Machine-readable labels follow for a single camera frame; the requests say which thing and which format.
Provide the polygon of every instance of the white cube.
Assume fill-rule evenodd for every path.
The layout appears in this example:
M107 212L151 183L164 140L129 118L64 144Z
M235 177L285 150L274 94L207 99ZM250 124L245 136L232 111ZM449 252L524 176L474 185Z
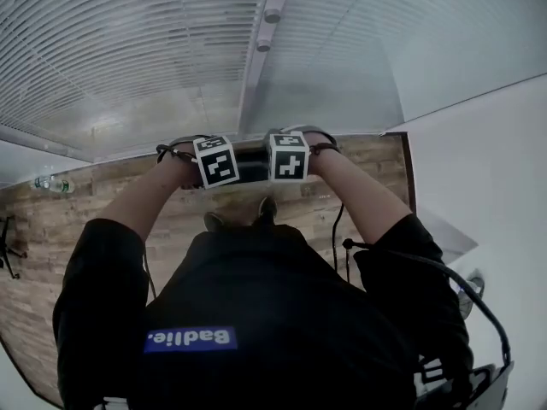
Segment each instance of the white cube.
M239 180L238 163L228 138L199 138L194 140L194 150L205 188Z
M270 135L270 180L303 182L308 176L309 146L301 132Z

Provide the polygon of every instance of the black sleeve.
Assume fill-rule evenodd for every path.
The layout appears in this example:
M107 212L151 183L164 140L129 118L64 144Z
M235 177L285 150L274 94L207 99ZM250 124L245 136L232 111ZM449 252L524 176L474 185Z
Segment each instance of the black sleeve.
M442 262L442 251L411 214L393 226L370 251L355 254L362 283L385 315L420 354L439 358L449 376L469 372L473 353L456 293L438 269L381 252L390 249Z
M140 344L148 280L140 237L94 219L70 258L53 311L59 390L66 409L92 409L126 395Z

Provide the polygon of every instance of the black shirt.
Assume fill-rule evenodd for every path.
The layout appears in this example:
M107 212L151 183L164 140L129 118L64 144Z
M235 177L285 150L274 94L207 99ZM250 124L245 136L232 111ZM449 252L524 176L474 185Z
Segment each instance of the black shirt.
M376 246L441 258L414 215ZM448 373L473 364L457 296L426 265L358 252L364 292L289 226L204 232L146 306L143 252L123 225L85 226L53 316L67 409L105 396L135 409L355 397L412 408L418 354Z

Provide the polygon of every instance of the blue logo patch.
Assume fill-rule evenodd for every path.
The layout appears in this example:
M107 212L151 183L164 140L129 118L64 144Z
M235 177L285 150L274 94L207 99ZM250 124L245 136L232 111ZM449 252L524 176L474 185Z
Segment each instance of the blue logo patch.
M237 348L236 332L232 326L196 326L148 331L144 353L222 351Z

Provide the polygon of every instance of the black tripod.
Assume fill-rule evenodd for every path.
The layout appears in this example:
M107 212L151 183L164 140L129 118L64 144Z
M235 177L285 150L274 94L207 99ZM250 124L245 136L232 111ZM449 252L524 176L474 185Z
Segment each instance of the black tripod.
M15 256L18 256L19 258L26 258L26 252L23 252L22 254L19 254L15 252L13 249L11 249L6 244L6 236L8 235L8 226L9 226L9 220L13 219L13 217L8 217L3 224L2 229L2 238L0 238L0 254L2 255L2 258L0 258L0 268L3 267L4 263L8 267L9 274L11 275L11 278L13 279L19 279L19 273L14 273L13 270L11 270L11 265L9 264L8 254L12 254Z

